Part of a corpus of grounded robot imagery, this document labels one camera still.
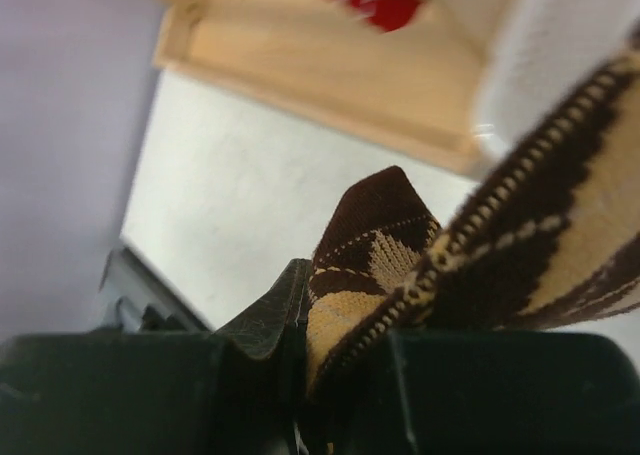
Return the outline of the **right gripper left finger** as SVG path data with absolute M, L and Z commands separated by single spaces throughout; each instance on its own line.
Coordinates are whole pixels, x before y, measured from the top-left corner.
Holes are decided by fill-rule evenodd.
M 140 328 L 1 346 L 5 454 L 302 454 L 296 424 L 310 264 L 294 259 L 216 331 L 145 310 Z

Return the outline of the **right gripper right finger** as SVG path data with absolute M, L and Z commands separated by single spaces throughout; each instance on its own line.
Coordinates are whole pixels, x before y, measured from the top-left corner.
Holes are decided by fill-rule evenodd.
M 398 331 L 364 377 L 353 454 L 639 450 L 639 377 L 602 336 Z

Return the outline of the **brown argyle sock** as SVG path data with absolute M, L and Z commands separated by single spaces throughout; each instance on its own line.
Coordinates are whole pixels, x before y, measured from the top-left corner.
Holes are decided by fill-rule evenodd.
M 351 186 L 312 259 L 307 394 L 389 331 L 545 330 L 639 306 L 639 43 L 574 85 L 441 226 L 404 171 Z

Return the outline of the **wooden hanger rack stand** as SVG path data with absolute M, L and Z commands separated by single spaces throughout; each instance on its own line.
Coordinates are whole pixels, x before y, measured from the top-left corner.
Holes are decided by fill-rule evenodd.
M 383 32 L 333 0 L 164 0 L 156 59 L 461 174 L 483 160 L 472 108 L 516 0 L 427 0 Z

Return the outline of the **white plastic basket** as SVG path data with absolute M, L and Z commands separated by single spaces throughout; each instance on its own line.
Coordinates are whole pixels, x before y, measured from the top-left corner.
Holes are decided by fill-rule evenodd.
M 506 155 L 583 75 L 622 44 L 639 0 L 516 0 L 499 31 L 472 120 L 482 152 Z

